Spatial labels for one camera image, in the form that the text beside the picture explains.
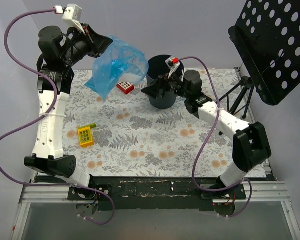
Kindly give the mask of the dark grey trash bin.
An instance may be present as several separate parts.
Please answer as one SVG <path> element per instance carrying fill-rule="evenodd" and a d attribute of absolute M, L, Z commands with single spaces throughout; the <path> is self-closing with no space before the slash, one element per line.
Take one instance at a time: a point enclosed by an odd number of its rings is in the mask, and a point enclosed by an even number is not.
<path fill-rule="evenodd" d="M 163 54 L 152 57 L 148 61 L 148 72 L 146 75 L 147 86 L 151 86 L 153 82 L 157 80 L 157 78 L 161 75 L 168 74 L 170 72 L 170 68 L 166 64 L 166 60 L 170 58 L 171 55 Z M 162 96 L 163 90 L 161 89 L 159 92 L 159 96 L 154 99 L 153 97 L 146 94 L 149 98 L 150 104 L 160 110 L 166 110 L 171 108 L 177 99 L 177 96 L 173 93 L 166 92 L 164 96 Z"/>

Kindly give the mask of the blue plastic trash bag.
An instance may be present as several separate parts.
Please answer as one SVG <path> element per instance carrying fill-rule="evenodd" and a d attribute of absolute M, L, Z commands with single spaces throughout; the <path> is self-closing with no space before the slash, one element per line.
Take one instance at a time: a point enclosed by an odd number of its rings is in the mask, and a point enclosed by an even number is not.
<path fill-rule="evenodd" d="M 85 86 L 99 94 L 103 100 L 120 82 L 137 85 L 144 81 L 149 70 L 145 54 L 114 35 L 108 36 L 112 43 L 92 66 L 92 77 Z"/>

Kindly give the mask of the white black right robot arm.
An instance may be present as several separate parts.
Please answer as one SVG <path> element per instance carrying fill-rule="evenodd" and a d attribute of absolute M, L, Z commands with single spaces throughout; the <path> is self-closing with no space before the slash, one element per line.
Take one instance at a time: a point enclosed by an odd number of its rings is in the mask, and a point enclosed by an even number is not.
<path fill-rule="evenodd" d="M 141 91 L 154 100 L 166 93 L 184 98 L 184 105 L 190 114 L 211 124 L 213 130 L 222 132 L 232 141 L 232 164 L 218 177 L 216 184 L 207 189 L 207 192 L 227 199 L 235 192 L 234 187 L 254 167 L 266 161 L 272 151 L 266 129 L 261 123 L 249 123 L 222 109 L 203 93 L 202 83 L 197 71 L 187 70 L 183 79 L 176 74 L 160 75 Z"/>

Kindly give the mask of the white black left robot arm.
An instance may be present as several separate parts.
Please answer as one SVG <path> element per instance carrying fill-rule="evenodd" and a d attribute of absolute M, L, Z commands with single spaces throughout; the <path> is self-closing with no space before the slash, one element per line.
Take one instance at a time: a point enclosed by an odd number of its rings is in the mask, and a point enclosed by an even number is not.
<path fill-rule="evenodd" d="M 96 196 L 90 175 L 77 168 L 73 155 L 65 155 L 62 144 L 64 118 L 74 79 L 72 67 L 84 57 L 100 57 L 112 44 L 109 37 L 97 34 L 89 24 L 83 30 L 70 27 L 63 33 L 57 26 L 47 26 L 39 34 L 41 55 L 37 61 L 39 123 L 36 142 L 26 167 L 57 177 L 68 184 L 80 186 L 85 200 Z"/>

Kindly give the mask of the red toy block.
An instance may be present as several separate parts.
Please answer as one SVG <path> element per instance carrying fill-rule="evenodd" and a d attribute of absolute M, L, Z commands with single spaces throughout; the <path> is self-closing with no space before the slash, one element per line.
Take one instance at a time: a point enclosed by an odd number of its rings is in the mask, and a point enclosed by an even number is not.
<path fill-rule="evenodd" d="M 124 82 L 124 81 L 119 82 L 116 86 L 125 95 L 128 95 L 129 93 L 131 93 L 135 89 L 135 86 L 132 83 L 130 83 L 130 82 Z"/>

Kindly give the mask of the floral patterned table mat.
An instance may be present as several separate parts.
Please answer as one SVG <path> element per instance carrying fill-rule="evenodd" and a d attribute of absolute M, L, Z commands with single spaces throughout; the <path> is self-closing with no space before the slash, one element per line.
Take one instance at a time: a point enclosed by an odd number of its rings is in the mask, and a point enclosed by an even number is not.
<path fill-rule="evenodd" d="M 65 110 L 62 146 L 77 166 L 93 176 L 211 177 L 232 163 L 232 142 L 188 113 L 177 98 L 166 110 L 154 108 L 142 93 L 115 88 L 106 100 L 85 86 L 90 70 L 77 70 Z M 81 147 L 78 128 L 92 129 L 94 145 Z"/>

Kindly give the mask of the yellow toy block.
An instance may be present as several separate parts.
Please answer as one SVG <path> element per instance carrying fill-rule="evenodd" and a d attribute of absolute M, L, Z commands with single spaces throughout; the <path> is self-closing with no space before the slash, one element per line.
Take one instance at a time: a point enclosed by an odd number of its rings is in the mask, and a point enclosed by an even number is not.
<path fill-rule="evenodd" d="M 82 148 L 87 148 L 95 144 L 92 129 L 96 128 L 95 123 L 78 128 L 79 143 Z"/>

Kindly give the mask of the black perforated music stand tray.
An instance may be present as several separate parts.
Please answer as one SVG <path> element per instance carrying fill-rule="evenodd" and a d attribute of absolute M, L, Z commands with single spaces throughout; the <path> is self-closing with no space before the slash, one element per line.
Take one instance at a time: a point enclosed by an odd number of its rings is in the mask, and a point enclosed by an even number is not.
<path fill-rule="evenodd" d="M 248 0 L 228 34 L 265 104 L 300 84 L 300 0 Z"/>

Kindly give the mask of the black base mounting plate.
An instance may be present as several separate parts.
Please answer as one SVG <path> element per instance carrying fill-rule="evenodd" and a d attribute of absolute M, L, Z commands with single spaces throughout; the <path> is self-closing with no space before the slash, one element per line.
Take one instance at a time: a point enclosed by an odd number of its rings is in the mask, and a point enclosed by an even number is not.
<path fill-rule="evenodd" d="M 213 211 L 213 201 L 245 200 L 247 195 L 240 184 L 224 192 L 206 192 L 198 189 L 190 177 L 109 177 L 93 176 L 90 190 L 71 187 L 69 201 L 95 202 L 98 210 L 185 210 Z"/>

